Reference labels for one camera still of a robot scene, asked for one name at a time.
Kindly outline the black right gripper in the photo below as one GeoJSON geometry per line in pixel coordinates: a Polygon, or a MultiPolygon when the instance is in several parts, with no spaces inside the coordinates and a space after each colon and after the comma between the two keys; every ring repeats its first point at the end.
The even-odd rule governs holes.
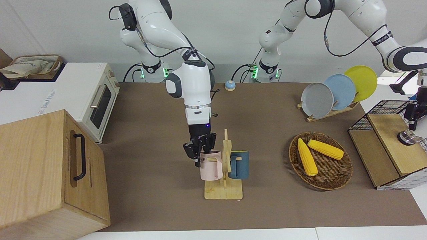
{"type": "Polygon", "coordinates": [[[201,153],[211,153],[215,148],[217,134],[211,131],[211,124],[188,126],[190,140],[183,144],[187,157],[193,158],[196,167],[201,167],[201,153]]]}

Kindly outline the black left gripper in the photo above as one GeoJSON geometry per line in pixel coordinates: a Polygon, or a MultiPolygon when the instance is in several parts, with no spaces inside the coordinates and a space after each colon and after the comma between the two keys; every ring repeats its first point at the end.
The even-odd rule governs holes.
{"type": "Polygon", "coordinates": [[[409,129],[416,130],[417,121],[426,114],[427,106],[425,102],[414,101],[406,106],[404,118],[409,121],[409,129]]]}

